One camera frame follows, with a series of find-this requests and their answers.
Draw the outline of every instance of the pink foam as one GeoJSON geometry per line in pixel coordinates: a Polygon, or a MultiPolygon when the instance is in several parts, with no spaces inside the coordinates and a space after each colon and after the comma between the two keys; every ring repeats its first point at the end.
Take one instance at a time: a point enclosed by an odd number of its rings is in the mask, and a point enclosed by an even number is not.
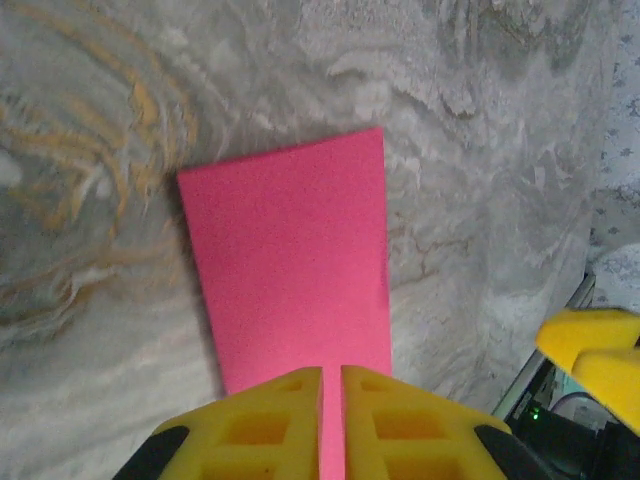
{"type": "Polygon", "coordinates": [[[391,373],[382,129],[178,176],[224,384],[322,366],[322,480],[345,476],[340,366],[391,373]]]}

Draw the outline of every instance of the yellow plastic part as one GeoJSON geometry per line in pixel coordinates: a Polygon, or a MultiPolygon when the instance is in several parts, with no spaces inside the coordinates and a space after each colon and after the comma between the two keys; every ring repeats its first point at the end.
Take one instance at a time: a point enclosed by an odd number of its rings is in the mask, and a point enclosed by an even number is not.
{"type": "Polygon", "coordinates": [[[565,310],[536,343],[602,405],[640,435],[640,316],[622,310],[565,310]]]}
{"type": "Polygon", "coordinates": [[[165,422],[190,432],[159,480],[316,480],[320,392],[304,368],[165,422]]]}
{"type": "Polygon", "coordinates": [[[343,367],[347,480],[505,480],[474,428],[502,421],[361,367],[343,367]]]}

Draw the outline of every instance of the yellow foam pad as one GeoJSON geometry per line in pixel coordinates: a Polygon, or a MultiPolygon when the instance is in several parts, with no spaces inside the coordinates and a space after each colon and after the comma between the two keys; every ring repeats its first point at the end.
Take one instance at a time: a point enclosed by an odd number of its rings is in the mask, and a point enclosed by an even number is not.
{"type": "Polygon", "coordinates": [[[343,367],[347,480],[504,480],[476,436],[500,420],[361,367],[343,367]]]}
{"type": "Polygon", "coordinates": [[[189,435],[159,480],[317,480],[320,391],[304,368],[163,423],[189,435]]]}
{"type": "Polygon", "coordinates": [[[536,343],[636,434],[640,434],[640,316],[622,310],[565,310],[536,343]]]}

